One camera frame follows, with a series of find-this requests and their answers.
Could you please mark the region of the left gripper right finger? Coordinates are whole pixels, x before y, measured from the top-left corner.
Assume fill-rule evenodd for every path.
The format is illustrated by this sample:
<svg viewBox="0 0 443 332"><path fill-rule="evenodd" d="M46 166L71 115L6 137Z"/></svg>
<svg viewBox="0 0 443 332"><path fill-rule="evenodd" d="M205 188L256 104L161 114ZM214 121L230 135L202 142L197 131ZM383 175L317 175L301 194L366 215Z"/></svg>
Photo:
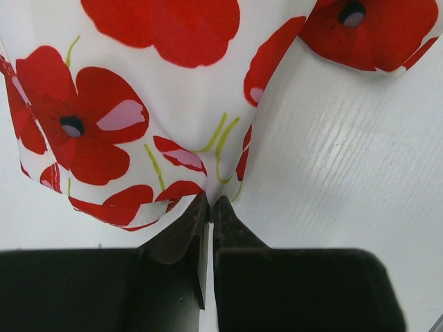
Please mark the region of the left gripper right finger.
<svg viewBox="0 0 443 332"><path fill-rule="evenodd" d="M214 289L220 331L404 331L388 272L356 248L277 249L214 206Z"/></svg>

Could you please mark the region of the red poppy white skirt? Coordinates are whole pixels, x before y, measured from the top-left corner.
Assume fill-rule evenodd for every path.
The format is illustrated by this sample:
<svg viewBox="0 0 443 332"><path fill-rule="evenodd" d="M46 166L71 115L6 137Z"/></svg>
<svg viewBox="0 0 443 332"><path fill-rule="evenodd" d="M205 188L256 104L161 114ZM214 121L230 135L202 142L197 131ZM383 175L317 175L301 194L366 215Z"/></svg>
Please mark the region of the red poppy white skirt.
<svg viewBox="0 0 443 332"><path fill-rule="evenodd" d="M294 42L401 73L441 34L441 1L2 1L1 73L22 172L135 231L185 196L239 196Z"/></svg>

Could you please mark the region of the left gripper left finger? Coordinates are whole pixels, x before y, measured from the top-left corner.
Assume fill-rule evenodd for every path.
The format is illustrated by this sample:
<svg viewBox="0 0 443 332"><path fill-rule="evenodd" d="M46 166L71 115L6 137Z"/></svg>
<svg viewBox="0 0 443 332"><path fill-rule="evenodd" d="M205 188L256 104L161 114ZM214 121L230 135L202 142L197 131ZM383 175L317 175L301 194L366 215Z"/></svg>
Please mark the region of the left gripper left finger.
<svg viewBox="0 0 443 332"><path fill-rule="evenodd" d="M197 331L208 202L134 249L1 253L2 331Z"/></svg>

